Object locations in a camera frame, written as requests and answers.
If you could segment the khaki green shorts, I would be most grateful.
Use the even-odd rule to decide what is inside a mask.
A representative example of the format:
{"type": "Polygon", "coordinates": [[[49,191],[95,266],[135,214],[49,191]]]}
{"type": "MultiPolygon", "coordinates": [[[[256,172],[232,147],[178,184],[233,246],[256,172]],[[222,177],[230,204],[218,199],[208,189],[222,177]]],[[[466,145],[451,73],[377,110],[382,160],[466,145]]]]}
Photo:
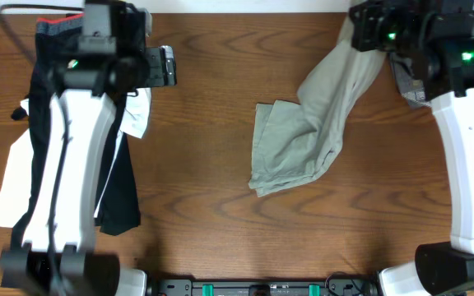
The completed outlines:
{"type": "Polygon", "coordinates": [[[249,187],[258,197],[319,179],[340,154],[349,113],[385,59],[377,50],[354,49],[353,33],[345,20],[336,46],[297,90],[297,102],[257,104],[249,187]]]}

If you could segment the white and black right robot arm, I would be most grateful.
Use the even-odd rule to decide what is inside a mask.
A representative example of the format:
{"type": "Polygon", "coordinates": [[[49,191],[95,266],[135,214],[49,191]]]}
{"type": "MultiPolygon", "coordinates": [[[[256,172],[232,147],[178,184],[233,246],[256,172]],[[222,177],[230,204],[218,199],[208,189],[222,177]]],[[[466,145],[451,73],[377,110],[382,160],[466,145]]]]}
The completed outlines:
{"type": "Polygon", "coordinates": [[[446,243],[379,272],[373,295],[464,295],[474,291],[474,2],[366,1],[348,12],[352,45],[395,53],[421,81],[444,145],[452,201],[446,243]]]}

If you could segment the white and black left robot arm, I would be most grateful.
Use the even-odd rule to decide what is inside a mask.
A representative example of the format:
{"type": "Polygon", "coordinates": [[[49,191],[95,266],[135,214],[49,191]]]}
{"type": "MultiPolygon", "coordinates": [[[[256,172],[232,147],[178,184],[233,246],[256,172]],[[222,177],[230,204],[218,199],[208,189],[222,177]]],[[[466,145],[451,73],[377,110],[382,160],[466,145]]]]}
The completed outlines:
{"type": "Polygon", "coordinates": [[[144,271],[96,253],[94,213],[102,156],[117,102],[176,83],[174,50],[78,51],[49,69],[49,146],[21,247],[2,251],[3,278],[27,295],[157,295],[144,271]]]}

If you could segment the folded grey shorts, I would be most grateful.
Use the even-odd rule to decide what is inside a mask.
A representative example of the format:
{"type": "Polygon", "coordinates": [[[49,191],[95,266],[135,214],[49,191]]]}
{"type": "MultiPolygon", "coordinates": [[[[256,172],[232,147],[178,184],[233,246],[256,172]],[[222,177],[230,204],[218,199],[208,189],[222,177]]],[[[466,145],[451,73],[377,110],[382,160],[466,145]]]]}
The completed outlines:
{"type": "Polygon", "coordinates": [[[425,89],[421,80],[416,80],[412,75],[411,59],[402,57],[396,53],[389,53],[393,78],[398,92],[407,101],[412,109],[422,107],[430,108],[430,102],[426,100],[425,89]]]}

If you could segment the black pants with red waistband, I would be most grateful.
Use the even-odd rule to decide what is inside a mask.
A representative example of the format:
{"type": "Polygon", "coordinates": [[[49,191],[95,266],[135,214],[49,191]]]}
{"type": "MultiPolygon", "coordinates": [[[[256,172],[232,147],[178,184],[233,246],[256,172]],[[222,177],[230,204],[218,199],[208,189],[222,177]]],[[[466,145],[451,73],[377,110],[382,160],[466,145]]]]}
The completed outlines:
{"type": "MultiPolygon", "coordinates": [[[[14,120],[28,117],[29,143],[33,150],[31,180],[27,186],[27,211],[12,226],[10,246],[19,249],[22,239],[35,209],[40,184],[44,172],[49,136],[49,101],[52,94],[42,81],[47,67],[63,50],[77,46],[77,36],[81,33],[82,15],[49,20],[39,18],[36,23],[35,49],[36,63],[30,79],[30,90],[26,96],[26,107],[20,107],[12,114],[14,120]]],[[[137,109],[133,97],[122,98],[117,104],[117,113],[107,140],[100,166],[97,184],[95,224],[104,234],[117,236],[136,228],[141,223],[137,199],[137,188],[132,170],[127,135],[131,132],[123,126],[130,124],[137,109]]]]}

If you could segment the white garment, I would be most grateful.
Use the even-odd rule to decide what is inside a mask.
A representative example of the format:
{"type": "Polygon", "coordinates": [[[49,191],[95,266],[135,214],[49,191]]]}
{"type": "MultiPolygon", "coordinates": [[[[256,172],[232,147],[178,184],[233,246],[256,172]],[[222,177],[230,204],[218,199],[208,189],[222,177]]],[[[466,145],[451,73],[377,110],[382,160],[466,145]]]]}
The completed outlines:
{"type": "MultiPolygon", "coordinates": [[[[123,119],[116,138],[114,157],[118,158],[123,147],[121,140],[130,135],[142,139],[151,113],[151,89],[138,89],[127,98],[123,119]]],[[[11,228],[25,214],[31,187],[33,148],[30,131],[26,130],[10,148],[0,190],[0,227],[11,228]]]]}

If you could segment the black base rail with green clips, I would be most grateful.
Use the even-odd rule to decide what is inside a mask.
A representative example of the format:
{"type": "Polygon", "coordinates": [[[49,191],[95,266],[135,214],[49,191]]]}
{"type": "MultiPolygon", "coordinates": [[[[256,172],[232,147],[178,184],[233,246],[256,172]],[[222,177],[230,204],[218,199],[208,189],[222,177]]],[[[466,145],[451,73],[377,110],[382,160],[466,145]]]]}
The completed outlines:
{"type": "Polygon", "coordinates": [[[332,275],[317,281],[152,280],[147,296],[378,296],[377,284],[363,277],[332,275]]]}

